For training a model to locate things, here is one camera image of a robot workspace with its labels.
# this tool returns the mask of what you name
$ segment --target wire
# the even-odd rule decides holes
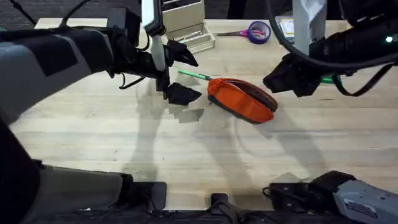
[[[68,27],[67,22],[69,20],[69,18],[75,13],[77,12],[77,10],[79,10],[82,6],[84,6],[86,3],[88,3],[91,0],[82,0],[82,2],[80,2],[79,4],[77,4],[73,9],[71,9],[68,14],[62,19],[62,22],[60,24],[60,27]]]
[[[245,223],[245,219],[247,219],[250,216],[255,216],[255,217],[261,218],[261,221],[264,223],[267,223],[264,220],[264,218],[266,218],[274,224],[279,224],[279,222],[277,220],[275,220],[274,218],[272,218],[271,216],[265,214],[264,212],[258,212],[258,211],[247,212],[247,214],[245,214],[245,216],[243,218],[243,220],[244,220],[243,223]]]
[[[121,89],[121,90],[128,89],[128,88],[140,83],[141,81],[143,81],[145,79],[145,77],[141,77],[141,78],[137,79],[136,81],[134,81],[128,85],[125,85],[126,84],[126,76],[124,73],[122,73],[122,75],[123,75],[123,84],[119,87],[119,89]]]
[[[183,215],[183,213],[179,212],[179,211],[175,211],[175,212],[161,211],[161,210],[159,210],[156,207],[153,199],[150,196],[144,195],[144,197],[148,201],[147,208],[153,208],[153,210],[151,210],[150,212],[146,212],[146,213],[148,215],[154,217],[154,218],[169,218],[169,219],[172,219],[172,220],[187,219],[187,218],[200,218],[200,217],[203,217],[203,216],[208,215],[208,214],[212,215],[211,211],[216,209],[216,208],[219,208],[220,205],[226,205],[227,207],[229,207],[229,205],[227,203],[225,203],[225,202],[217,202],[217,203],[215,203],[214,205],[212,205],[210,208],[208,208],[205,211],[200,211],[200,212],[195,212],[195,213],[187,212],[188,215],[186,215],[186,214]],[[246,215],[247,214],[252,214],[252,213],[253,212],[245,213],[245,216],[241,217],[241,220],[247,219]],[[226,217],[228,220],[230,220],[230,221],[232,220],[231,217],[229,217],[227,214],[224,214],[223,212],[222,212],[222,215],[224,217]]]
[[[98,213],[99,211],[90,211],[90,212],[87,212],[87,211],[75,211],[73,213],[75,215],[80,216],[80,217],[92,219],[92,218],[104,218],[104,217],[106,217],[108,215],[121,213],[121,212],[124,212],[126,210],[130,210],[130,209],[131,208],[128,207],[128,206],[124,207],[124,208],[121,208],[121,207],[110,207],[108,210],[102,211],[100,213]]]
[[[143,48],[143,49],[137,49],[137,50],[141,50],[141,51],[146,51],[149,49],[149,45],[150,45],[150,40],[149,40],[149,35],[147,34],[147,45]]]
[[[385,63],[395,62],[398,59],[398,53],[389,54],[383,57],[379,57],[376,59],[368,60],[361,63],[329,63],[321,60],[317,60],[315,58],[311,58],[303,52],[296,49],[282,34],[280,31],[276,21],[275,15],[272,12],[272,4],[271,0],[267,0],[267,13],[269,16],[269,22],[271,24],[272,30],[274,30],[274,34],[277,37],[279,43],[286,48],[290,53],[299,57],[300,59],[306,61],[308,64],[313,65],[315,67],[328,68],[330,70],[338,70],[342,71],[350,71],[350,70],[360,70],[363,68],[373,67],[377,65],[382,65]]]
[[[9,2],[12,4],[12,6],[14,8],[16,8],[20,13],[22,13],[27,20],[30,21],[30,23],[33,24],[33,26],[36,26],[36,21],[32,18],[32,16],[30,16],[25,10],[24,8],[21,6],[21,4],[19,4],[18,2],[15,2],[14,0],[9,0]]]
[[[269,193],[269,187],[264,187],[264,188],[262,189],[262,194],[263,194],[264,196],[266,196],[267,198],[270,198],[271,195],[270,195],[270,193]]]
[[[335,84],[335,86],[337,87],[338,91],[345,95],[345,96],[361,96],[365,93],[367,93],[371,88],[373,88],[375,86],[375,84],[377,84],[380,79],[394,66],[393,63],[388,64],[383,66],[360,90],[358,90],[355,93],[350,93],[346,90],[346,88],[344,88],[341,80],[338,78],[339,75],[333,75],[332,79],[333,79],[333,83]]]

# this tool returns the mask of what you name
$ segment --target green pen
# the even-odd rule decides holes
[[[197,73],[188,72],[188,71],[184,71],[184,70],[179,70],[178,72],[181,73],[181,74],[184,74],[184,75],[190,75],[190,76],[195,77],[195,78],[201,78],[203,80],[208,80],[208,81],[211,80],[211,78],[209,76],[207,76],[207,75],[197,74]]]

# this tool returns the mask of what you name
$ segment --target wooden table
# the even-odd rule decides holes
[[[60,19],[41,19],[55,27]],[[214,33],[246,28],[251,21],[207,21]],[[71,25],[104,26],[106,19],[70,19]],[[331,21],[328,33],[344,30]],[[142,35],[141,45],[145,45]],[[177,69],[247,80],[262,78],[285,50],[275,37],[253,45],[240,37],[218,38],[216,48],[196,55],[200,66],[176,63],[172,81],[206,94],[206,82]],[[359,89],[375,69],[344,79]],[[201,209],[209,194],[227,192],[242,208],[271,208],[261,189],[291,173],[314,178],[327,170],[355,175],[398,193],[398,75],[392,70],[368,94],[345,97],[333,85],[313,96],[274,97],[275,119],[251,125],[202,96],[188,107],[169,105],[153,80],[119,90],[120,76],[94,74],[27,111],[12,130],[29,154],[46,164],[127,172],[137,181],[165,181],[168,209]]]

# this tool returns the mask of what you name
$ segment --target dark floor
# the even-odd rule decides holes
[[[124,211],[115,213],[79,212],[37,220],[32,224],[230,224],[224,216],[203,212],[179,213],[163,218],[145,212]],[[347,218],[333,215],[309,215],[294,213],[264,212],[261,217],[248,218],[245,224],[354,224]]]
[[[16,0],[34,18],[63,17],[81,0]],[[275,14],[291,10],[292,0],[273,0]],[[229,0],[206,0],[206,18],[226,19]],[[138,0],[95,0],[80,9],[74,17],[104,18],[110,7],[128,7],[140,13]],[[266,19],[265,0],[248,0],[245,19]],[[9,0],[0,0],[0,27],[5,29],[29,29],[32,25]]]

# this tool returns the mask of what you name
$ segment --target green light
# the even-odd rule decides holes
[[[392,37],[386,37],[386,42],[391,43],[392,42]]]

